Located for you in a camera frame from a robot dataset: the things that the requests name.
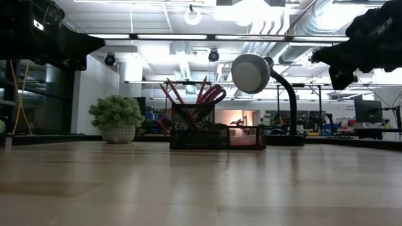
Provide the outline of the black aluminium table frame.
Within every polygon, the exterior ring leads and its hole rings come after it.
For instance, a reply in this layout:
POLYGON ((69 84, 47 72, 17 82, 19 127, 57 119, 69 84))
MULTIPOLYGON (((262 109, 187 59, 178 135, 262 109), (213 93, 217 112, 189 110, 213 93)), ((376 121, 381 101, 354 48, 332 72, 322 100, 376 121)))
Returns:
MULTIPOLYGON (((77 141, 102 141, 101 136, 73 134, 73 135, 16 135, 11 136, 12 145, 66 143, 77 141)), ((169 143, 170 138, 165 136, 136 136, 134 142, 169 143)), ((373 139, 338 139, 325 137, 307 137, 305 144, 327 144, 350 146, 357 148, 384 149, 402 152, 402 141, 384 141, 373 139)))

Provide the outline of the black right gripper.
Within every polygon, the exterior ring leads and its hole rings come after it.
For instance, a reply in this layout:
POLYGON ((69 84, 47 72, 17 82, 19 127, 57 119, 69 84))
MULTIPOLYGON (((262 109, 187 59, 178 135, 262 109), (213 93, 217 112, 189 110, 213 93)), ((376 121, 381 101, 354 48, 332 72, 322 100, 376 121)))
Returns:
POLYGON ((390 0, 380 8, 358 16, 347 28, 349 40, 323 47, 310 61, 330 65, 332 87, 343 90, 354 81, 354 72, 385 72, 402 67, 402 0, 390 0))

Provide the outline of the long linear ceiling light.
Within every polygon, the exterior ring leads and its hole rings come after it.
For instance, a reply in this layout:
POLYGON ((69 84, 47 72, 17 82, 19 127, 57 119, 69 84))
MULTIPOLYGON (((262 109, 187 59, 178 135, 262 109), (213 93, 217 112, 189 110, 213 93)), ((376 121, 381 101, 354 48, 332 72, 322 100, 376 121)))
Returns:
POLYGON ((89 34, 105 40, 143 40, 143 41, 248 41, 285 43, 342 43, 346 36, 295 36, 295 35, 217 35, 217 34, 173 34, 173 33, 99 33, 89 34))

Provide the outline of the black monitor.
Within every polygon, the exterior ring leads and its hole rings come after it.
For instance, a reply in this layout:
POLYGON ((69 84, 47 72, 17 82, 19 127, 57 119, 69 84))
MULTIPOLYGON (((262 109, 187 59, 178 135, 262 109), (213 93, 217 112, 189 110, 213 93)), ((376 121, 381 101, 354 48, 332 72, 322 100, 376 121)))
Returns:
POLYGON ((358 123, 380 123, 383 121, 383 108, 381 101, 355 100, 356 121, 358 123))

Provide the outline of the silver ventilation duct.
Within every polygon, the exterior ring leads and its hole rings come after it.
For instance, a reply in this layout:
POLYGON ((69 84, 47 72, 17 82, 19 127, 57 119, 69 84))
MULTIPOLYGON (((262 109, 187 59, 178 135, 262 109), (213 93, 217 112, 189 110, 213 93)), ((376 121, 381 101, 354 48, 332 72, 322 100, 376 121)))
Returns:
MULTIPOLYGON (((369 8, 361 4, 334 4, 335 0, 316 0, 306 13, 288 30, 289 35, 322 36, 334 35, 369 8)), ((310 46, 291 46, 278 43, 270 51, 270 55, 280 64, 295 63, 301 56, 311 51, 310 46)))

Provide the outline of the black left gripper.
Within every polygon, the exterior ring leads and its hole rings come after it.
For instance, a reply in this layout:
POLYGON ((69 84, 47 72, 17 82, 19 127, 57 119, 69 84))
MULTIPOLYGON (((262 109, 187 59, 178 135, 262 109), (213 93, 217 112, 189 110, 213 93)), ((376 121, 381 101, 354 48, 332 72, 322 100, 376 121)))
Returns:
POLYGON ((64 17, 52 0, 0 0, 0 60, 86 70, 87 55, 106 42, 69 29, 64 17))

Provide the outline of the black mesh desk organizer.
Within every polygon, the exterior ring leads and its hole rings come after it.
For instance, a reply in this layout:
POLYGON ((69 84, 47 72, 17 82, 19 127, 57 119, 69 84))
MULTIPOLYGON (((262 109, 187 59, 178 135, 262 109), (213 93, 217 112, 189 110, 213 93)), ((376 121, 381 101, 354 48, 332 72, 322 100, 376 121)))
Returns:
POLYGON ((170 149, 247 150, 265 149, 264 126, 228 126, 214 122, 214 110, 196 123, 193 110, 196 104, 173 104, 171 108, 170 149), (256 145, 231 146, 230 127, 251 127, 256 130, 256 145))

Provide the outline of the green succulent in pot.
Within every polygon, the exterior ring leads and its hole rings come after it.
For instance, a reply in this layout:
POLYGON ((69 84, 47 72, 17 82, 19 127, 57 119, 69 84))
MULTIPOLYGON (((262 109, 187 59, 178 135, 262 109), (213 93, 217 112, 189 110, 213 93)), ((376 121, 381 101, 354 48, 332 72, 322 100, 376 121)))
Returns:
POLYGON ((139 103, 134 98, 111 95, 97 99, 88 113, 94 118, 91 124, 98 128, 108 144, 127 144, 134 140, 136 129, 145 121, 139 103))

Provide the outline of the red and black scissors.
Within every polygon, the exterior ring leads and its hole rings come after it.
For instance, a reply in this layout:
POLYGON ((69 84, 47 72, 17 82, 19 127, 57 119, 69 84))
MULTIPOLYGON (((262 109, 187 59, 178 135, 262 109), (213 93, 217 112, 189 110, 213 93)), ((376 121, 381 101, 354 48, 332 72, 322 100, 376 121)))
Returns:
POLYGON ((196 123, 199 123, 207 117, 213 110, 216 104, 224 100, 227 95, 225 89, 220 85, 214 85, 202 94, 200 98, 197 99, 196 108, 193 110, 193 118, 196 123))

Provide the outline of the pink sticky note pad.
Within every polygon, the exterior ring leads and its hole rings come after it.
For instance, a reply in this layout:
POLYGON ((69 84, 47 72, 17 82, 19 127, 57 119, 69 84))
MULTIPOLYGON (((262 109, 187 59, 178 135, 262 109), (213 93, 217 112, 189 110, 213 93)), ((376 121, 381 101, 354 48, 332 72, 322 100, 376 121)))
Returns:
POLYGON ((251 127, 230 127, 229 136, 231 146, 256 145, 256 130, 251 127))

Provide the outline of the black desk lamp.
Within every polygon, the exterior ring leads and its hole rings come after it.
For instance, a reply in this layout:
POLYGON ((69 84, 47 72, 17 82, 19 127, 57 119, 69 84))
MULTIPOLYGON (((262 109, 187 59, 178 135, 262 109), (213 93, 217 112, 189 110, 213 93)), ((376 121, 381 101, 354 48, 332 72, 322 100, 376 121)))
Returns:
POLYGON ((238 56, 232 63, 231 75, 234 85, 247 94, 258 94, 264 90, 270 78, 274 78, 288 93, 290 103, 290 131, 287 135, 266 136, 266 144, 272 146, 302 146, 305 138, 297 131, 296 94, 291 84, 273 69, 273 59, 246 53, 238 56))

